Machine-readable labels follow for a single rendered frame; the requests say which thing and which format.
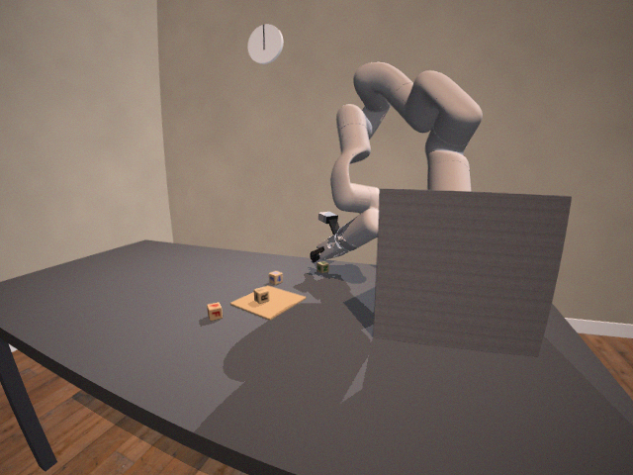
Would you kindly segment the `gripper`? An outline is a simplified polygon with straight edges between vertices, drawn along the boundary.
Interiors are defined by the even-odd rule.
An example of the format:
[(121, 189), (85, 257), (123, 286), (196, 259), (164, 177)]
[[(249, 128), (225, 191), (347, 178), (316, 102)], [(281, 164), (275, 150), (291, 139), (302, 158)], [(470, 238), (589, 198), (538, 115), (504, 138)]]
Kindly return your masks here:
[(318, 244), (316, 250), (311, 251), (310, 256), (313, 263), (320, 259), (326, 260), (335, 258), (352, 251), (345, 249), (341, 244), (339, 244), (339, 241), (335, 240), (335, 238), (337, 238), (337, 233)]

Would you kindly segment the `orange flat mat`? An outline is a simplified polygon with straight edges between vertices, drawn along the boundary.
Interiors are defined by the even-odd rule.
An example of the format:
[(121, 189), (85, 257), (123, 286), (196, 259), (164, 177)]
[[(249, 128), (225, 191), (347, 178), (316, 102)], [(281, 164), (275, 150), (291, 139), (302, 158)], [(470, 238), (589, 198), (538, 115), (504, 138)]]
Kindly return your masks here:
[(269, 290), (270, 300), (268, 302), (259, 304), (254, 300), (254, 292), (246, 295), (230, 304), (238, 307), (244, 311), (272, 320), (300, 302), (307, 299), (307, 297), (290, 293), (284, 290), (280, 290), (274, 287), (266, 286)]

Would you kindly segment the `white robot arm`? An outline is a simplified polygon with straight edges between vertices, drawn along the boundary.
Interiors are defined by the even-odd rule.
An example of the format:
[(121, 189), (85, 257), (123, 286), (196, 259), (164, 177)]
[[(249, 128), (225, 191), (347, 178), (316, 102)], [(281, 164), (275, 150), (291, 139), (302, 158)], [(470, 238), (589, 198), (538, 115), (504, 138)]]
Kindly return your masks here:
[(366, 107), (361, 110), (348, 104), (337, 112), (341, 156), (333, 166), (330, 184), (335, 206), (360, 215), (340, 228), (337, 215), (318, 213), (318, 219), (330, 225), (333, 235), (338, 231), (335, 240), (347, 250), (378, 237), (379, 189), (350, 184), (348, 168), (349, 161), (351, 164), (369, 156), (369, 139), (391, 105), (414, 130), (430, 131), (425, 144), (427, 190), (471, 191), (469, 162), (463, 154), (483, 118), (480, 106), (437, 71), (421, 72), (412, 82), (387, 63), (371, 62), (356, 70), (353, 83)]

